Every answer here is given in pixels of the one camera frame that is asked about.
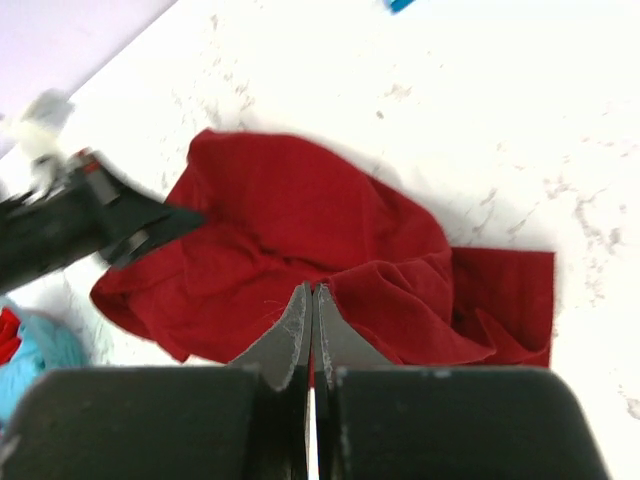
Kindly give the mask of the red t-shirt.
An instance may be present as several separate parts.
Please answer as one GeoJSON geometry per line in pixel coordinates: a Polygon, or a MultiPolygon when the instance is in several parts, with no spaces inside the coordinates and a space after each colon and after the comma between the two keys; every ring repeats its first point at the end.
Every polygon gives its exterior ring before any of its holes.
{"type": "Polygon", "coordinates": [[[552,253],[453,247],[423,207],[310,141],[203,131],[168,202],[206,224],[90,296],[178,361],[233,360],[309,282],[394,363],[549,363],[552,253]]]}

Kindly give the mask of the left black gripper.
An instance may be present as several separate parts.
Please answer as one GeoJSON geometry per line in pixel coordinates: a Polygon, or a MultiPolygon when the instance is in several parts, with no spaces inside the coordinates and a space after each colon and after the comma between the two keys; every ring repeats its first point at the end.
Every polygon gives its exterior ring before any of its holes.
{"type": "Polygon", "coordinates": [[[1,292],[8,293],[102,249],[123,269],[203,226],[205,217],[162,206],[123,183],[99,151],[71,158],[60,191],[45,199],[1,202],[1,292]]]}

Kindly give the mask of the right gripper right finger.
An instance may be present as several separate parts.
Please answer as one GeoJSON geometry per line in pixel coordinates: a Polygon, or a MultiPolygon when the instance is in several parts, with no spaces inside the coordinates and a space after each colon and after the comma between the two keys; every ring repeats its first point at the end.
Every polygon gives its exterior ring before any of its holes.
{"type": "Polygon", "coordinates": [[[331,405],[336,371],[340,367],[390,366],[392,362],[343,318],[325,284],[318,284],[313,293],[312,351],[319,477],[340,479],[339,422],[331,405]]]}

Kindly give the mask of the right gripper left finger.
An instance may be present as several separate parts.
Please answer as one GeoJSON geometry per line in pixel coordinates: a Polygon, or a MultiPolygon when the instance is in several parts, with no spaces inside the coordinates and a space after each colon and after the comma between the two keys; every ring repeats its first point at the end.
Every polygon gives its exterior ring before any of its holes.
{"type": "Polygon", "coordinates": [[[230,365],[259,374],[247,440],[245,479],[308,477],[312,291],[297,286],[281,317],[230,365]]]}

